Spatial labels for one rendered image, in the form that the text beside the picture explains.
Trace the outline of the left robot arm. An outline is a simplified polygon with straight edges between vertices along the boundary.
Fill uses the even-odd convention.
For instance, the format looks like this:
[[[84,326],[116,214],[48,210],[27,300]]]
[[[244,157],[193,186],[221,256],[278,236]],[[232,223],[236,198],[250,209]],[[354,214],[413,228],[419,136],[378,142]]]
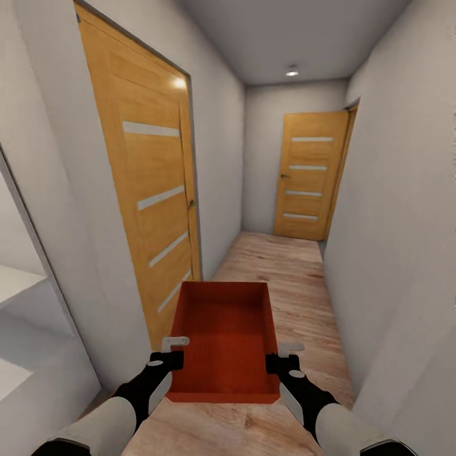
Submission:
[[[117,388],[117,393],[77,422],[58,431],[29,456],[121,456],[125,447],[169,392],[172,371],[184,366],[184,336],[163,338],[146,370]]]

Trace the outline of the storage box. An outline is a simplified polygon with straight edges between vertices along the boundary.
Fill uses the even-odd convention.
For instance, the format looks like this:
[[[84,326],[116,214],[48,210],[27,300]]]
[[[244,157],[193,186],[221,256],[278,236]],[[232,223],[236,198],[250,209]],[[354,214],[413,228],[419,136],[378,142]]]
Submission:
[[[272,404],[281,397],[265,356],[279,352],[265,282],[182,282],[171,337],[190,343],[172,371],[172,402]]]

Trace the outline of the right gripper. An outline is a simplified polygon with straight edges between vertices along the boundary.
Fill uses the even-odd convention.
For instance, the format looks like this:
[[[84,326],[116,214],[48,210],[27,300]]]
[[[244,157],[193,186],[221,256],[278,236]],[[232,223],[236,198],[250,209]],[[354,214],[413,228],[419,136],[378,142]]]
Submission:
[[[299,356],[297,355],[289,355],[289,358],[281,358],[278,355],[272,353],[265,356],[265,361],[266,371],[270,374],[279,375],[281,367],[285,364],[300,368]]]

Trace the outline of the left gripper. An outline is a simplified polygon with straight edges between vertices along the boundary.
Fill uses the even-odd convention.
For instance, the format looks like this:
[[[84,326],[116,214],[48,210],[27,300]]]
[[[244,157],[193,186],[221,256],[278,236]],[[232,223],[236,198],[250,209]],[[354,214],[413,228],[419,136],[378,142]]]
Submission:
[[[181,370],[184,366],[184,351],[171,351],[170,353],[152,353],[150,360],[155,358],[168,358],[171,361],[172,370]]]

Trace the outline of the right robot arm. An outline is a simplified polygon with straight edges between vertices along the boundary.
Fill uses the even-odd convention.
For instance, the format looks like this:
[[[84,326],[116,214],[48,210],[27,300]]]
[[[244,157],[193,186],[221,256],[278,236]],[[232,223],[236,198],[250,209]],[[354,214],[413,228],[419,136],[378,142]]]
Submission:
[[[277,374],[284,404],[309,431],[326,456],[417,456],[400,438],[377,427],[337,403],[300,370],[301,341],[278,342],[279,352],[265,356],[266,371]]]

